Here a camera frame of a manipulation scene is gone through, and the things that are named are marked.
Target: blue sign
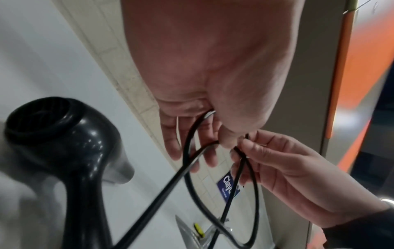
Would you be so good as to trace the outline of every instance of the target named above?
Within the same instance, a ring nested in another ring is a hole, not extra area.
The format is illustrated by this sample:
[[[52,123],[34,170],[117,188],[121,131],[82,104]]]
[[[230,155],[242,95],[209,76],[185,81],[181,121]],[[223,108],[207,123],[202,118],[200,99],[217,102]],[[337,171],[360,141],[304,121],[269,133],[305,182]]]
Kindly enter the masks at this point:
[[[230,174],[230,171],[225,174],[216,185],[218,186],[219,191],[222,194],[222,197],[226,203],[229,200],[230,193],[233,189],[235,189],[235,196],[237,196],[237,194],[241,191],[240,185],[234,188],[234,180]]]

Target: person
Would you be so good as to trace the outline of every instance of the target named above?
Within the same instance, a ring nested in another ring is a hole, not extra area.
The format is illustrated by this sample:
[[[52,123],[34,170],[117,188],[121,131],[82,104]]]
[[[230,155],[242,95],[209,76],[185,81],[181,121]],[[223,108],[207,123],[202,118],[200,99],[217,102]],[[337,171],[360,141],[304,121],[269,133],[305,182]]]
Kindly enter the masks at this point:
[[[394,212],[317,152],[259,130],[295,52],[305,0],[122,0],[130,53],[160,108],[165,148],[182,156],[196,118],[201,145],[219,139],[250,158],[258,182],[322,227],[328,247],[394,248]],[[177,130],[181,142],[177,139]],[[249,133],[250,140],[237,139]],[[215,150],[204,154],[217,165]],[[239,166],[239,157],[232,174]],[[192,172],[198,171],[196,164]],[[242,172],[240,183],[250,181]]]

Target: sleeve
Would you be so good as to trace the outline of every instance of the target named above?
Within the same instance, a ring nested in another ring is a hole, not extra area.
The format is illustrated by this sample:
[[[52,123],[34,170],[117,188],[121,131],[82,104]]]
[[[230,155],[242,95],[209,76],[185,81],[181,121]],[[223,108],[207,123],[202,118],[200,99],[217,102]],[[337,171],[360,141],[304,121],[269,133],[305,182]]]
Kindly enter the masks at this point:
[[[355,219],[323,229],[324,248],[385,249],[394,248],[394,209]]]

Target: black hair dryer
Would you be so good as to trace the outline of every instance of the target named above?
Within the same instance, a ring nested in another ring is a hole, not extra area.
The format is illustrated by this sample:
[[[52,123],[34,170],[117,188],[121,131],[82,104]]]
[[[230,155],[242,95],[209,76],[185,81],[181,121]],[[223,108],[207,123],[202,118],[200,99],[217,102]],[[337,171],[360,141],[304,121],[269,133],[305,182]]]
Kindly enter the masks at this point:
[[[134,174],[115,126],[80,101],[49,97],[13,111],[4,133],[18,155],[64,183],[62,249],[111,248],[101,182],[125,183]]]

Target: black cable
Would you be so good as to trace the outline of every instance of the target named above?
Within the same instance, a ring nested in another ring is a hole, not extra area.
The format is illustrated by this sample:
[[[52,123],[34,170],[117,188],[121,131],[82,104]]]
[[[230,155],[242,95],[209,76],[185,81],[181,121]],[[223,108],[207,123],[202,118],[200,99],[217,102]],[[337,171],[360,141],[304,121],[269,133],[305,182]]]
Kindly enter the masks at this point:
[[[257,237],[257,229],[259,226],[259,192],[257,188],[257,182],[256,182],[256,177],[254,175],[252,166],[249,162],[249,160],[246,158],[245,154],[243,154],[238,148],[234,148],[234,150],[239,154],[241,157],[241,163],[246,162],[250,176],[253,182],[253,187],[254,187],[254,197],[255,197],[255,214],[254,214],[254,223],[253,223],[253,230],[252,234],[250,236],[250,239],[248,242],[245,244],[239,243],[234,236],[223,226],[224,221],[219,221],[207,208],[206,206],[201,202],[200,198],[198,197],[193,184],[192,184],[192,179],[190,177],[190,169],[191,167],[197,162],[200,156],[204,154],[204,152],[207,149],[211,149],[214,145],[219,144],[218,141],[212,142],[208,145],[205,145],[204,147],[200,148],[195,154],[190,156],[190,144],[191,141],[194,137],[195,132],[197,131],[198,127],[200,124],[207,119],[209,116],[213,115],[215,113],[214,110],[208,111],[201,117],[199,117],[192,127],[189,130],[189,133],[186,138],[185,146],[183,149],[183,166],[178,170],[178,172],[174,175],[174,177],[169,181],[169,183],[163,188],[163,190],[160,192],[160,194],[154,199],[154,201],[149,205],[149,207],[144,211],[144,213],[141,215],[141,217],[134,223],[134,225],[127,231],[127,233],[120,239],[120,241],[113,247],[113,249],[127,249],[133,242],[134,240],[138,237],[138,235],[142,232],[142,230],[145,228],[145,226],[149,223],[149,221],[152,219],[152,217],[155,215],[157,210],[161,207],[161,205],[164,203],[166,198],[169,196],[171,191],[174,189],[176,184],[182,179],[182,177],[185,177],[185,183],[186,187],[190,193],[190,196],[192,197],[192,200],[196,204],[196,206],[200,209],[200,211],[216,226],[217,231],[215,232],[215,236],[217,239],[217,236],[219,235],[219,232],[224,234],[237,248],[239,249],[250,249],[254,242],[256,241]],[[237,186],[239,177],[242,173],[242,168],[243,168],[242,163],[238,169],[237,172],[237,177],[234,182],[234,186]],[[231,191],[230,193],[230,199],[234,198],[235,195],[235,190]],[[226,207],[224,208],[223,216],[221,220],[224,220],[227,216],[228,210],[231,205],[231,201],[227,202]],[[215,244],[215,241],[212,241],[210,244],[210,248],[212,248]]]

